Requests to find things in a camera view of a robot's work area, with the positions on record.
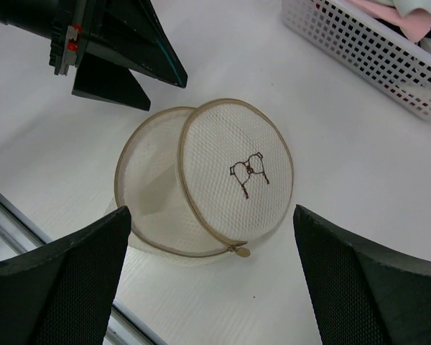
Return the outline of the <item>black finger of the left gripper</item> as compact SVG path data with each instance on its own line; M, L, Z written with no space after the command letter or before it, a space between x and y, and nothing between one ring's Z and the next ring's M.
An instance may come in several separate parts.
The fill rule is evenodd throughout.
M151 1L97 1L87 39L88 54L179 88L187 85Z
M151 101L128 68L94 55L84 55L72 94L81 98L150 110Z

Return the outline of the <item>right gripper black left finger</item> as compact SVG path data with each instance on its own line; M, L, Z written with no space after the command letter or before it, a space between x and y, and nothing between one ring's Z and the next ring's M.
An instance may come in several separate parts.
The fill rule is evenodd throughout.
M130 232L122 206L0 261L0 344L102 344Z

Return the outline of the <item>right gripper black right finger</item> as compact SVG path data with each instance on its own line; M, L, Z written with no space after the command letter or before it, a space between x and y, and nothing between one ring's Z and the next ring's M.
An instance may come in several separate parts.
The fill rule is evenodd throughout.
M431 344L431 262L296 206L295 241L323 344Z

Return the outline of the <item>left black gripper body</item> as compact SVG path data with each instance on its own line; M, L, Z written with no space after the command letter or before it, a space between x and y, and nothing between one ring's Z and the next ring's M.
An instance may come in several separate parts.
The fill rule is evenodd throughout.
M86 75L82 58L92 18L92 1L0 1L0 23L50 41L55 75L67 75L70 66Z

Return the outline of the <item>beige trimmed mesh laundry bag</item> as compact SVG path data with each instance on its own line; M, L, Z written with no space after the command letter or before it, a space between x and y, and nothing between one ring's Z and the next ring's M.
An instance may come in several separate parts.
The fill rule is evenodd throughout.
M220 98L140 124L119 155L111 206L131 213L131 248L203 265L249 257L249 244L284 220L293 182L278 127L255 106Z

